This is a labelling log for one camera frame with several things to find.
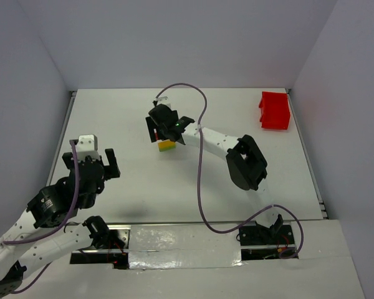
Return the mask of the yellow long wood block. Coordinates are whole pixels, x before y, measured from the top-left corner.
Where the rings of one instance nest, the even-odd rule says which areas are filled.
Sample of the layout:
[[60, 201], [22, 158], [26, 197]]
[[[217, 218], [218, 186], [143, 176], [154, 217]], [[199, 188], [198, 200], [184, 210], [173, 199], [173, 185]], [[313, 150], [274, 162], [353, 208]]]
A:
[[173, 141], [170, 141], [170, 140], [165, 140], [165, 141], [161, 141], [161, 142], [158, 143], [159, 148], [167, 148], [167, 147], [173, 146], [173, 145], [176, 145], [176, 143], [173, 142]]

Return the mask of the red plastic bin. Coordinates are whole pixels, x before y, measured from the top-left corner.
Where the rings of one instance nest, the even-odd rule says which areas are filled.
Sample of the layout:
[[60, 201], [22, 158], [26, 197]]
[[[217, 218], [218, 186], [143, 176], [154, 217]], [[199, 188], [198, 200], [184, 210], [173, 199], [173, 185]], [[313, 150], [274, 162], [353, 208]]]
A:
[[286, 93], [262, 92], [259, 102], [261, 128], [287, 130], [290, 122], [289, 101]]

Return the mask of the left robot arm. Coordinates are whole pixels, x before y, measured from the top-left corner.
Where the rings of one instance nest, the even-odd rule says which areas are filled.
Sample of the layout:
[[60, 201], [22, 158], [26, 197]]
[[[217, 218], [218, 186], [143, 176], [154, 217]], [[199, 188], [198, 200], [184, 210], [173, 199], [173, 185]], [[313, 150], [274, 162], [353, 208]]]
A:
[[70, 171], [54, 185], [42, 188], [27, 204], [16, 223], [0, 238], [0, 298], [15, 292], [24, 278], [45, 264], [87, 247], [101, 249], [122, 244], [100, 216], [81, 224], [68, 221], [79, 210], [95, 204], [105, 182], [120, 177], [113, 149], [106, 149], [108, 164], [94, 149], [73, 146], [62, 159]]

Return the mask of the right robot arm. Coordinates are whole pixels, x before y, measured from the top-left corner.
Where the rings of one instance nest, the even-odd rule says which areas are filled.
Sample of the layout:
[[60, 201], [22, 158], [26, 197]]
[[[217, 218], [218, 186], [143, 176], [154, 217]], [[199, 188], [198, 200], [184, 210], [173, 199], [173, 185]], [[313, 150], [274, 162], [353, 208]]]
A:
[[257, 226], [258, 241], [270, 244], [277, 238], [283, 225], [282, 216], [273, 206], [266, 182], [267, 161], [254, 138], [228, 136], [202, 127], [187, 116], [178, 116], [169, 104], [153, 102], [146, 123], [152, 142], [172, 141], [200, 150], [199, 167], [202, 167], [203, 152], [211, 153], [226, 162], [231, 181], [246, 192], [254, 210], [253, 220]]

